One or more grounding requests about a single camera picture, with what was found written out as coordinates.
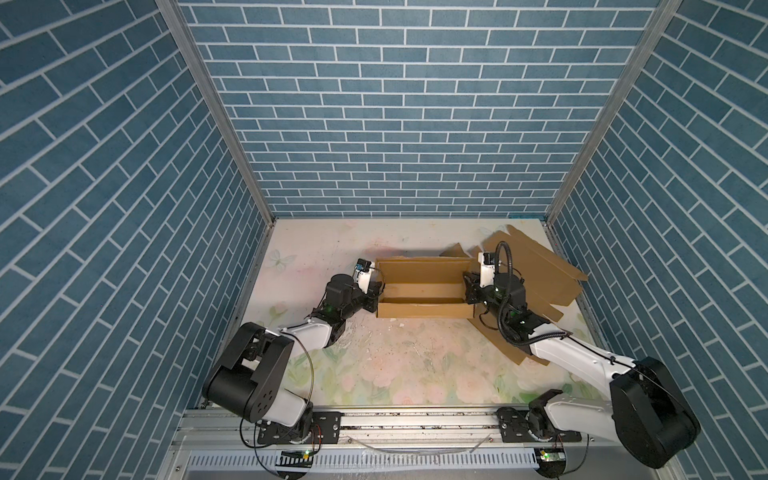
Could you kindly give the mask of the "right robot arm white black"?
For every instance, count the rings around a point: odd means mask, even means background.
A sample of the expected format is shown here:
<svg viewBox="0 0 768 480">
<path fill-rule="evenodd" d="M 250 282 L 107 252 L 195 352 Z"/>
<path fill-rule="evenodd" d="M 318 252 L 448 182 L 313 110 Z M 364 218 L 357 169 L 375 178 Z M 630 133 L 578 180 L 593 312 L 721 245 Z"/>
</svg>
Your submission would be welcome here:
<svg viewBox="0 0 768 480">
<path fill-rule="evenodd" d="M 655 469 L 695 442 L 700 422 L 660 360 L 635 360 L 577 339 L 528 309 L 523 283 L 512 274 L 490 280 L 466 273 L 463 280 L 467 302 L 486 307 L 506 343 L 567 370 L 602 395 L 589 400 L 561 389 L 545 392 L 528 405 L 532 437 L 550 441 L 565 432 L 588 434 L 621 444 Z"/>
</svg>

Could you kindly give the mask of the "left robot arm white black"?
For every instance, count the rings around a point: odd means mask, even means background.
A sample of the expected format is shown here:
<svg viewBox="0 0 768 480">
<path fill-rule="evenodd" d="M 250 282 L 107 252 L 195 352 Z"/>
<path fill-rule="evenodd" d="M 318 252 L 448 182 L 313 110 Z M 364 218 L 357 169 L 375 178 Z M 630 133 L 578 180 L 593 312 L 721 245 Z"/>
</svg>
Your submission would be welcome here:
<svg viewBox="0 0 768 480">
<path fill-rule="evenodd" d="M 312 403 L 282 387 L 289 361 L 336 343 L 346 321 L 361 310 L 374 313 L 384 283 L 371 272 L 337 274 L 318 306 L 300 323 L 270 331 L 242 324 L 212 366 L 203 397 L 251 423 L 267 421 L 307 434 Z"/>
</svg>

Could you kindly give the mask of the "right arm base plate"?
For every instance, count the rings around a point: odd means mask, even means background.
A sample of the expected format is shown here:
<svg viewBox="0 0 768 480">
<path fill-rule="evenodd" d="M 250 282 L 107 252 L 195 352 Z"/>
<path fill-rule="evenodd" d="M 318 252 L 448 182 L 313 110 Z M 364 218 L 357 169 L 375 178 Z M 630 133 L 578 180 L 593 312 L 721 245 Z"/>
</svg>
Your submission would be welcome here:
<svg viewBox="0 0 768 480">
<path fill-rule="evenodd" d="M 504 443 L 582 441 L 582 435 L 579 432 L 556 429 L 540 412 L 531 413 L 527 409 L 504 406 L 498 408 L 495 415 Z"/>
</svg>

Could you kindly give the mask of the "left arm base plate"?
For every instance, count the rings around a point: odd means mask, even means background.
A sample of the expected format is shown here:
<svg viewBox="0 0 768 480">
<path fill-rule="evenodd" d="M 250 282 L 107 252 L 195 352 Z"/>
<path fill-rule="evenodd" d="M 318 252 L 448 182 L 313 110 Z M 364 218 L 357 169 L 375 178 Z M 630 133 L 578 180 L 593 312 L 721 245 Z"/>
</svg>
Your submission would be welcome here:
<svg viewBox="0 0 768 480">
<path fill-rule="evenodd" d="M 285 426 L 274 421 L 262 421 L 257 437 L 260 445 L 287 445 L 307 443 L 317 434 L 316 443 L 337 444 L 341 430 L 340 411 L 312 411 L 304 413 L 294 426 Z"/>
</svg>

